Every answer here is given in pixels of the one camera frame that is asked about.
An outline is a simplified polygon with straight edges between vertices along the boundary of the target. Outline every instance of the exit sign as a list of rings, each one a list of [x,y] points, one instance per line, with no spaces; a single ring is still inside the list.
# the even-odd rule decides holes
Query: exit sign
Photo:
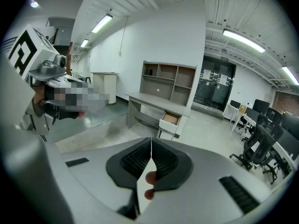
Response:
[[[228,58],[225,58],[223,56],[221,57],[221,60],[228,62]]]

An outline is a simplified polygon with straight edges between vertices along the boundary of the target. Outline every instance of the double door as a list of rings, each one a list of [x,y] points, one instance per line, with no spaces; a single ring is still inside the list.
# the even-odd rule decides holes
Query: double door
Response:
[[[224,111],[234,73],[233,64],[204,56],[194,102]]]

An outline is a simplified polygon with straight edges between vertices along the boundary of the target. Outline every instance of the round ceiling light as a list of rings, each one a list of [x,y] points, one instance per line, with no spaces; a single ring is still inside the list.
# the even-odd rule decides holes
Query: round ceiling light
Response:
[[[31,7],[37,8],[38,7],[38,3],[36,1],[33,1],[30,3]]]

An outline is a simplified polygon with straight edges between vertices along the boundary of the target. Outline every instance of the green floor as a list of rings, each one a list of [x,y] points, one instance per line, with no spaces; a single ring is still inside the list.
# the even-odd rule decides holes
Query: green floor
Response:
[[[59,142],[89,128],[98,126],[128,112],[128,104],[117,100],[114,105],[107,105],[97,112],[86,112],[83,118],[56,120],[50,129],[48,140]]]

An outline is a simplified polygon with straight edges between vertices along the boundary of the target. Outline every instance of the camera lens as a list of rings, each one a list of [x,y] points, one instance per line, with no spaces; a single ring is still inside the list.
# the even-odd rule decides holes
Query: camera lens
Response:
[[[65,58],[61,58],[61,60],[60,60],[60,66],[64,67],[65,66],[65,62],[66,62],[66,59]]]

